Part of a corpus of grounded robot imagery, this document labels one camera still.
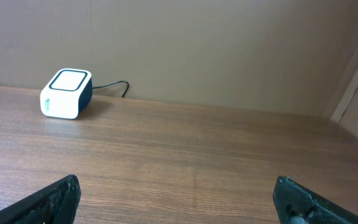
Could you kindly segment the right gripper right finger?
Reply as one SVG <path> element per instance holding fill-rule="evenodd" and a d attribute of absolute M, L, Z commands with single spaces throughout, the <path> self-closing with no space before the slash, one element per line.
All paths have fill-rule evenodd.
<path fill-rule="evenodd" d="M 358 215 L 316 194 L 289 177 L 277 178 L 273 202 L 281 224 L 358 224 Z"/>

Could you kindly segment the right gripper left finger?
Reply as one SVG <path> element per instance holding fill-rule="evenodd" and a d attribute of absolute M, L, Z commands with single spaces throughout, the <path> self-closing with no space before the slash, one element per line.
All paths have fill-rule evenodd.
<path fill-rule="evenodd" d="M 0 210 L 0 224 L 73 224 L 80 198 L 77 176 L 68 175 Z"/>

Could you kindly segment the white barcode scanner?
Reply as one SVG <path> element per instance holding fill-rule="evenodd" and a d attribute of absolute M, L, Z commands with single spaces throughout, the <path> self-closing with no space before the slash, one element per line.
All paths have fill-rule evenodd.
<path fill-rule="evenodd" d="M 40 109 L 47 117 L 76 119 L 92 95 L 92 74 L 89 71 L 63 68 L 41 91 Z"/>

